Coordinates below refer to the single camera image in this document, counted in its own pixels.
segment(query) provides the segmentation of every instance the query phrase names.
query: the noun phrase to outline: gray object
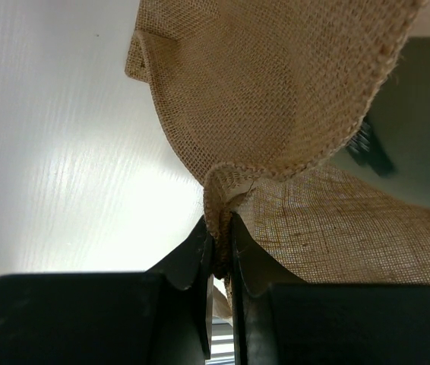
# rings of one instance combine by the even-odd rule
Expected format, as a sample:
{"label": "gray object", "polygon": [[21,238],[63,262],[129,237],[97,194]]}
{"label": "gray object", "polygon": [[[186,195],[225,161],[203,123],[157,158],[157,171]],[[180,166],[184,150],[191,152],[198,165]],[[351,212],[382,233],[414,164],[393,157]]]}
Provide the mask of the gray object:
{"label": "gray object", "polygon": [[393,166],[381,174],[351,146],[332,163],[389,195],[430,208],[430,38],[412,38],[366,118]]}

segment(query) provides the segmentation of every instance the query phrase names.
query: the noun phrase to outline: burlap bag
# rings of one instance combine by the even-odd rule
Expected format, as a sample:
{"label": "burlap bag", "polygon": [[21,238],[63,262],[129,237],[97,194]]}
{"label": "burlap bag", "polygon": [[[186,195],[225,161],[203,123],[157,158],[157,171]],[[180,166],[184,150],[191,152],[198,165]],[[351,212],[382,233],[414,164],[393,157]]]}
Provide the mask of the burlap bag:
{"label": "burlap bag", "polygon": [[149,83],[169,143],[204,186],[217,277],[229,274],[237,211],[307,281],[430,283],[430,210],[325,164],[359,129],[422,7],[141,0],[126,73]]}

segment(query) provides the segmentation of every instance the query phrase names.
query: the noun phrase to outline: jute cloth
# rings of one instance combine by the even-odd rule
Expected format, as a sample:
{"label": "jute cloth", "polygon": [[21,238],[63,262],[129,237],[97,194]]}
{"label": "jute cloth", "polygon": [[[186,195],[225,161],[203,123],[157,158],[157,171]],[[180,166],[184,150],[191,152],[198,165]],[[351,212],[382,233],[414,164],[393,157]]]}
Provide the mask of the jute cloth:
{"label": "jute cloth", "polygon": [[141,0],[126,73],[204,186],[229,275],[230,212],[310,282],[430,283],[430,210],[325,164],[359,129],[423,0]]}

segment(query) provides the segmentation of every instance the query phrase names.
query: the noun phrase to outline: white wall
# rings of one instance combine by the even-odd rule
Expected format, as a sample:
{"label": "white wall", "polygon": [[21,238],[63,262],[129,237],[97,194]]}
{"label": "white wall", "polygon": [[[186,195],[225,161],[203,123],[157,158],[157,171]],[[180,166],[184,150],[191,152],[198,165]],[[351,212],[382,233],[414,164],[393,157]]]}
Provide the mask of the white wall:
{"label": "white wall", "polygon": [[143,270],[201,187],[124,74],[138,0],[0,0],[0,274]]}

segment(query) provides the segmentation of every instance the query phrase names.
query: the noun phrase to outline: black plastic part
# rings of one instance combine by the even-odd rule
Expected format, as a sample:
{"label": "black plastic part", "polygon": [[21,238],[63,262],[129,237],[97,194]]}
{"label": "black plastic part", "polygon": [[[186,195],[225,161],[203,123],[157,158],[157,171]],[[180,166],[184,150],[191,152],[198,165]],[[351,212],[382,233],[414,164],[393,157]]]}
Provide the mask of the black plastic part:
{"label": "black plastic part", "polygon": [[430,364],[430,287],[306,284],[232,219],[236,363]]}
{"label": "black plastic part", "polygon": [[0,364],[203,364],[212,249],[200,220],[146,273],[0,277]]}

